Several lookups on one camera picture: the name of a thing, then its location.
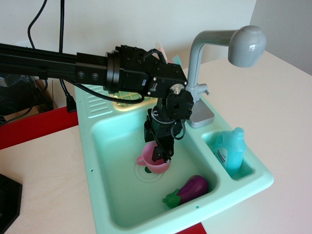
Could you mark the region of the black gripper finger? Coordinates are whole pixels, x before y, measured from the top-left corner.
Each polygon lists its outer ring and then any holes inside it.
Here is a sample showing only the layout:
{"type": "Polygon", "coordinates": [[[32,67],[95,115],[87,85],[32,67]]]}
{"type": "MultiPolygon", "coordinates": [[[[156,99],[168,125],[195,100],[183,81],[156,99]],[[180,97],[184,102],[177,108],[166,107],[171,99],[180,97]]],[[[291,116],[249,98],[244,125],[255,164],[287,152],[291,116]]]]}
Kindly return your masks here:
{"type": "Polygon", "coordinates": [[[163,163],[164,162],[162,150],[159,146],[156,146],[153,149],[152,162],[154,162],[154,163],[163,163]]]}
{"type": "Polygon", "coordinates": [[[173,156],[174,154],[172,153],[172,152],[168,152],[168,153],[166,153],[165,154],[165,159],[164,159],[164,161],[165,161],[165,163],[169,163],[169,162],[171,162],[171,157],[173,156]]]}

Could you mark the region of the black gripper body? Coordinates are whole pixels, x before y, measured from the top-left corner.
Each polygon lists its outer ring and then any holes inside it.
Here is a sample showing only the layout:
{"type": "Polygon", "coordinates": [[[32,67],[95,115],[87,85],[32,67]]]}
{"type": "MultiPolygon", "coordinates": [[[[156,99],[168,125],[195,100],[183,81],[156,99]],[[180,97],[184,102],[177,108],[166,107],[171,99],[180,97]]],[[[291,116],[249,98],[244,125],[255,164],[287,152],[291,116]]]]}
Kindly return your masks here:
{"type": "Polygon", "coordinates": [[[145,142],[155,141],[162,150],[163,158],[168,152],[174,154],[175,140],[181,140],[186,133],[185,120],[163,120],[156,108],[147,110],[144,123],[145,142]]]}

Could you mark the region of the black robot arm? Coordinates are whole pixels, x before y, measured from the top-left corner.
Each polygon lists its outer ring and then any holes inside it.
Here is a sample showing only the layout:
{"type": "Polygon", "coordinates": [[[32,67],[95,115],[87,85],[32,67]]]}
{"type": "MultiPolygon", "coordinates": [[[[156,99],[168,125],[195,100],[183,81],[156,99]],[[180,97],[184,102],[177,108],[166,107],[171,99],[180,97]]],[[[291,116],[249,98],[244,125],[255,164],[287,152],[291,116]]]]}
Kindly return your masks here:
{"type": "Polygon", "coordinates": [[[153,161],[171,161],[174,141],[183,138],[185,121],[192,114],[194,101],[186,89],[188,82],[182,68],[167,62],[157,49],[145,51],[122,45],[105,56],[96,56],[2,44],[0,69],[40,79],[63,79],[84,91],[88,91],[89,85],[98,85],[113,94],[123,91],[139,95],[137,99],[125,100],[126,104],[156,98],[157,104],[148,110],[144,124],[145,141],[156,142],[153,161]]]}

